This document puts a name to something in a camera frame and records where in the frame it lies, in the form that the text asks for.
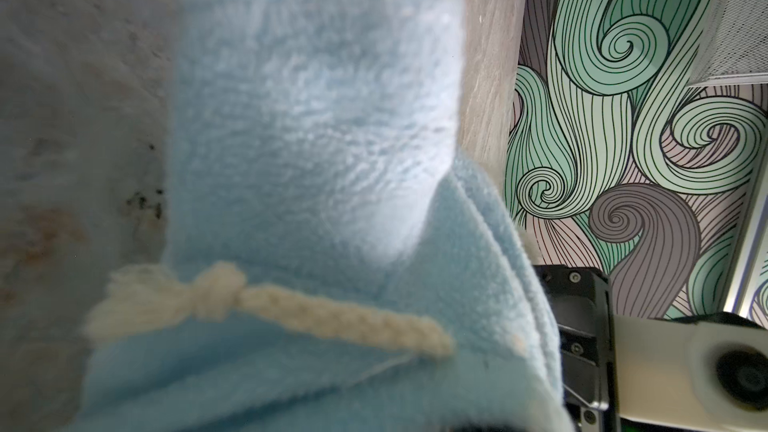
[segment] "dark stain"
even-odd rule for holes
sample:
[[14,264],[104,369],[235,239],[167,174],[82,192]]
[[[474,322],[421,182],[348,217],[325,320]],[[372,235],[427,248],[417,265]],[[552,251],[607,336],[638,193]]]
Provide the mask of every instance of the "dark stain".
[[32,147],[27,152],[28,158],[39,158],[43,156],[59,156],[64,152],[64,145],[55,139],[38,137],[34,140]]
[[16,302],[16,292],[8,287],[0,287],[0,308],[14,305]]
[[[163,195],[163,189],[157,188],[155,189],[155,192],[162,196]],[[135,192],[131,197],[129,197],[125,201],[125,205],[129,207],[135,206],[139,210],[151,210],[154,213],[154,217],[157,220],[160,220],[163,217],[163,204],[162,202],[155,202],[152,203],[150,200],[141,192]]]
[[88,241],[80,221],[61,208],[24,207],[17,220],[0,229],[0,257],[36,265],[50,259],[62,240]]

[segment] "camera lens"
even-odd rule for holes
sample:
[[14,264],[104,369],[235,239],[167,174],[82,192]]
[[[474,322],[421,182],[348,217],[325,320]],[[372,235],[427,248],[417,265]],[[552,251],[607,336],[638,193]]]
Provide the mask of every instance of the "camera lens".
[[717,379],[742,405],[768,409],[768,358],[760,352],[733,350],[717,361]]

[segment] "wall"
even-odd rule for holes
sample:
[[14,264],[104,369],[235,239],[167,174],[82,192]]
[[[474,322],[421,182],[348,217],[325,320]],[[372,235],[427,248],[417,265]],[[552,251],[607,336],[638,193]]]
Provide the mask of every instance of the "wall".
[[506,202],[545,262],[609,273],[620,314],[724,292],[768,86],[686,88],[708,4],[527,0]]
[[768,328],[768,255],[763,260],[763,271],[760,273],[760,280],[762,285],[757,288],[752,299],[750,318],[764,328]]

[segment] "white plastic part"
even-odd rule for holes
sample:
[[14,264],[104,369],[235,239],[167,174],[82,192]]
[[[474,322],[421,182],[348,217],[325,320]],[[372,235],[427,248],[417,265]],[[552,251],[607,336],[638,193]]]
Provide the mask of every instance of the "white plastic part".
[[768,82],[768,0],[712,0],[691,86]]
[[761,318],[751,315],[755,293],[764,279],[760,278],[768,258],[768,147],[763,147],[760,168],[753,172],[749,202],[739,225],[739,240],[729,267],[723,310],[764,324]]
[[713,362],[725,350],[768,355],[768,331],[616,316],[614,340],[621,417],[706,432],[768,430],[768,411],[730,399]]

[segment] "fleece blanket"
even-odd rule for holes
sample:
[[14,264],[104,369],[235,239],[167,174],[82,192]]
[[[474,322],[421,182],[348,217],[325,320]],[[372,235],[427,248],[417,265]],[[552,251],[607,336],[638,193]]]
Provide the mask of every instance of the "fleece blanket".
[[162,265],[428,318],[453,348],[190,316],[100,344],[67,430],[570,431],[547,299],[456,150],[462,0],[181,4]]

